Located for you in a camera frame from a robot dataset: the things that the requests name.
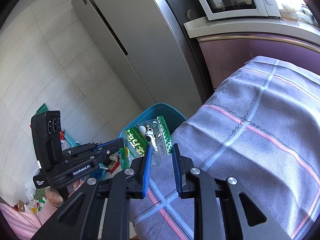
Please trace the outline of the pink sleeve left forearm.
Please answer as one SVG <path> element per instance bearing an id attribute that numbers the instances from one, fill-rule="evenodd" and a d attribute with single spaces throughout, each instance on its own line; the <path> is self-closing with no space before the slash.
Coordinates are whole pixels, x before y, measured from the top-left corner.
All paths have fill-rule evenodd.
<path id="1" fill-rule="evenodd" d="M 37 214 L 18 212 L 10 206 L 1 203 L 1 212 L 19 239 L 31 239 L 56 210 L 57 207 L 48 201 L 46 201 L 42 210 Z"/>

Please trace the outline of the left hand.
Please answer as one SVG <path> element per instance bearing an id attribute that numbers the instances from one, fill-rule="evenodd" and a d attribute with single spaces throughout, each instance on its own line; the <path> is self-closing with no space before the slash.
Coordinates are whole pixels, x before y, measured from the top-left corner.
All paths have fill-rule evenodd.
<path id="1" fill-rule="evenodd" d="M 72 190 L 68 194 L 70 197 L 76 190 L 84 183 L 81 179 L 77 180 L 72 184 Z M 63 204 L 63 197 L 56 191 L 55 189 L 48 188 L 46 190 L 46 200 L 49 202 L 50 205 L 58 208 Z"/>

